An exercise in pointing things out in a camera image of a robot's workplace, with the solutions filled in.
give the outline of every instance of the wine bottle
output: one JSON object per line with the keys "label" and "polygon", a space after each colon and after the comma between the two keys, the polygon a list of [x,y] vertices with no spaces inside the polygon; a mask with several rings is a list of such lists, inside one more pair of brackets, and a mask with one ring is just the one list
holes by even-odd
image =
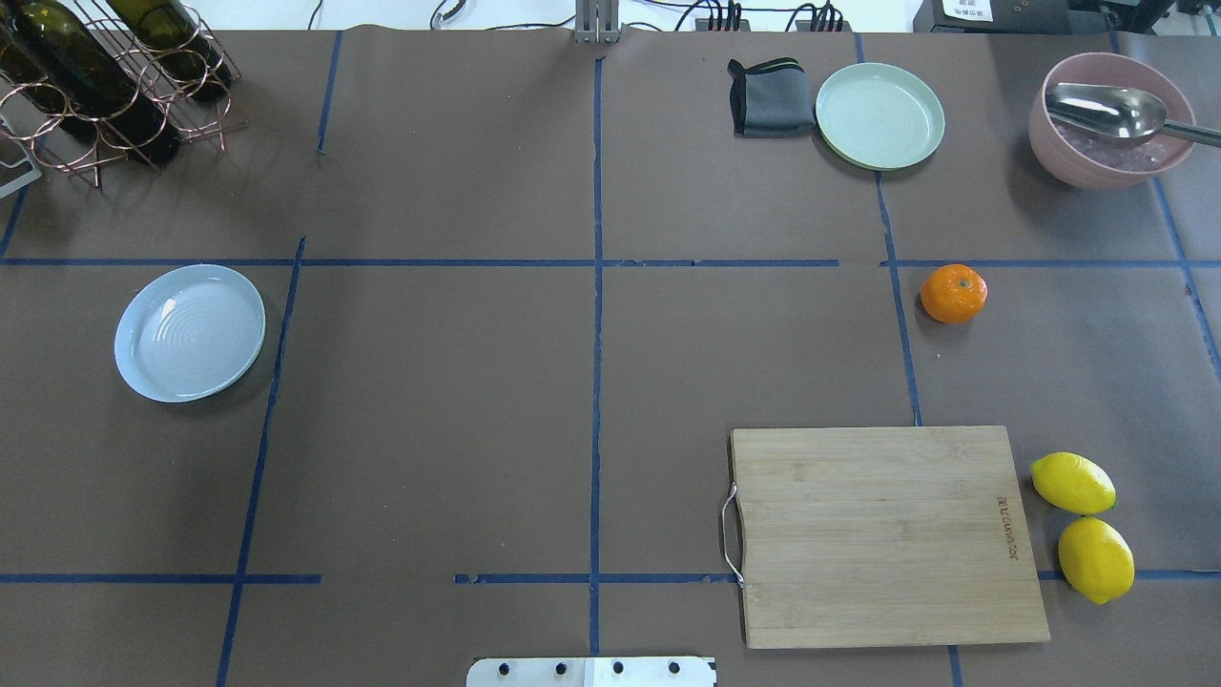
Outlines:
{"label": "wine bottle", "polygon": [[156,61],[175,79],[183,83],[199,82],[208,73],[208,66],[215,70],[214,78],[198,89],[190,87],[194,89],[190,96],[195,100],[208,103],[225,95],[225,88],[216,79],[225,85],[233,83],[230,68],[199,33],[199,27],[178,0],[106,0],[106,4],[140,43],[159,52],[168,51],[158,55]]}
{"label": "wine bottle", "polygon": [[[9,34],[4,29],[2,7],[0,7],[0,77],[4,77],[12,85],[39,83],[46,78],[43,70],[31,62],[29,57],[9,39]],[[63,95],[54,88],[27,88],[21,94],[38,111],[53,117],[63,115],[65,105],[67,105]],[[60,120],[59,127],[82,145],[93,145],[93,142],[98,138],[98,127],[93,122],[79,120],[71,113]]]}
{"label": "wine bottle", "polygon": [[106,120],[120,135],[100,128],[103,139],[127,156],[164,165],[178,153],[182,139],[165,112],[144,96],[127,72],[89,33],[71,10],[54,0],[0,0],[12,41],[57,85],[74,110]]}

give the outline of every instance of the plate rim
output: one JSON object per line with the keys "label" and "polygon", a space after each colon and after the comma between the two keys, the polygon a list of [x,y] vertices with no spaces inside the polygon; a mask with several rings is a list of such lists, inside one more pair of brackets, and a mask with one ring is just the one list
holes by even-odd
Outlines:
{"label": "plate rim", "polygon": [[[128,378],[128,373],[132,372],[132,370],[136,367],[134,356],[131,355],[132,342],[139,338],[138,328],[136,328],[133,323],[137,321],[137,317],[140,317],[139,321],[143,321],[144,317],[144,312],[140,311],[142,308],[137,308],[137,304],[140,304],[143,300],[148,299],[150,294],[159,287],[164,286],[165,282],[172,278],[181,278],[183,272],[193,272],[193,271],[199,271],[201,273],[221,273],[231,279],[230,281],[231,284],[234,284],[238,289],[244,290],[247,295],[253,295],[254,301],[259,304],[256,310],[259,315],[259,336],[258,340],[254,342],[253,351],[250,353],[249,359],[241,366],[241,370],[230,376],[223,383],[195,394],[165,397],[156,394],[150,389],[142,388],[140,386],[134,384],[131,378]],[[123,336],[125,331],[128,331],[127,336]],[[199,399],[212,397],[232,387],[233,383],[241,379],[242,376],[250,370],[250,367],[254,365],[254,361],[258,360],[259,354],[263,351],[263,345],[264,342],[266,340],[266,336],[267,336],[267,306],[263,301],[263,294],[259,293],[258,287],[255,287],[254,283],[244,273],[232,267],[225,265],[217,265],[214,262],[194,262],[161,273],[153,281],[144,284],[144,287],[140,288],[139,292],[137,292],[136,295],[133,295],[132,299],[127,303],[127,306],[123,308],[123,314],[120,315],[118,317],[118,323],[115,326],[115,345],[114,345],[115,367],[118,369],[118,376],[123,379],[123,383],[126,383],[128,388],[131,388],[140,397],[162,404],[186,404],[189,401],[197,401]]]}
{"label": "plate rim", "polygon": [[[816,121],[818,121],[818,122],[823,121],[823,116],[822,116],[823,104],[827,100],[827,94],[829,93],[829,88],[834,88],[835,85],[838,85],[844,79],[850,78],[852,76],[851,72],[860,71],[861,68],[864,68],[864,67],[868,67],[871,70],[880,70],[883,72],[890,72],[891,76],[900,76],[901,74],[902,78],[910,78],[910,79],[915,81],[916,83],[918,83],[919,87],[922,87],[922,89],[924,92],[927,92],[926,94],[930,99],[930,104],[937,105],[937,112],[939,113],[939,116],[935,117],[935,121],[939,122],[939,124],[940,124],[938,127],[939,131],[937,132],[937,135],[935,137],[929,137],[930,144],[928,145],[928,149],[919,157],[916,157],[912,161],[908,161],[908,162],[905,162],[905,164],[901,164],[901,165],[897,165],[897,166],[880,166],[880,165],[875,165],[875,164],[868,162],[866,160],[860,160],[860,159],[852,157],[851,155],[844,153],[840,149],[840,146],[836,145],[832,140],[832,138],[827,135],[827,131],[822,126],[819,126],[818,127],[818,132],[819,132],[819,134],[822,134],[823,140],[827,143],[827,145],[832,150],[835,151],[836,155],[844,157],[845,160],[847,160],[849,162],[852,162],[856,166],[860,166],[860,167],[863,167],[863,168],[867,168],[867,170],[871,170],[871,171],[895,171],[895,170],[901,170],[901,168],[905,168],[905,167],[910,167],[912,165],[916,165],[916,164],[919,164],[919,162],[927,160],[933,153],[937,151],[938,148],[941,146],[941,140],[944,140],[944,138],[945,138],[945,107],[941,105],[941,99],[938,98],[937,92],[934,92],[933,88],[924,79],[922,79],[921,77],[916,76],[915,73],[912,73],[912,72],[910,72],[910,71],[907,71],[907,70],[905,70],[905,68],[902,68],[900,66],[891,65],[889,62],[856,62],[856,63],[852,63],[852,65],[847,65],[845,67],[840,67],[839,70],[835,70],[835,72],[833,72],[832,76],[827,77],[827,79],[823,81],[823,84],[818,88],[818,94],[814,96],[814,118],[816,118]],[[913,93],[912,89],[908,88],[906,84],[897,83],[893,78],[888,79],[888,83],[890,83],[890,84],[895,85],[896,88],[900,88],[900,89],[905,90],[906,93],[908,93],[908,94],[918,98],[918,94]]]}

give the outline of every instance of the tangerine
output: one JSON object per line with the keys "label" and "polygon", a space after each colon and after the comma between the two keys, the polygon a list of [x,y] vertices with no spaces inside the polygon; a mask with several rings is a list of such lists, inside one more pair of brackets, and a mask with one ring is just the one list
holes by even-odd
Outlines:
{"label": "tangerine", "polygon": [[943,265],[924,279],[919,301],[930,317],[962,323],[976,316],[988,300],[988,282],[967,265]]}

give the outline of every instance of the cutting board handle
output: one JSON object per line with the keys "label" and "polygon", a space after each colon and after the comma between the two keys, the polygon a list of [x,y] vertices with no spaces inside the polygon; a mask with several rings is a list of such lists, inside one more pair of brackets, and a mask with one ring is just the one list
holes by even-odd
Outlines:
{"label": "cutting board handle", "polygon": [[729,510],[729,504],[734,503],[737,498],[737,483],[733,482],[729,484],[729,495],[725,497],[725,503],[720,505],[720,553],[725,556],[725,564],[729,565],[729,570],[734,571],[734,577],[737,578],[737,586],[746,589],[746,581],[742,580],[742,574],[737,572],[737,566],[729,558],[729,533],[725,530],[725,511]]}

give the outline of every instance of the cutting board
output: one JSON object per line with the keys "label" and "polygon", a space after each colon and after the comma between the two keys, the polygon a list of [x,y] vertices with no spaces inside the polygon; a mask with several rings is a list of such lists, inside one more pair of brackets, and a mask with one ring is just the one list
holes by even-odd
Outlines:
{"label": "cutting board", "polygon": [[735,430],[752,649],[1050,639],[1004,427]]}

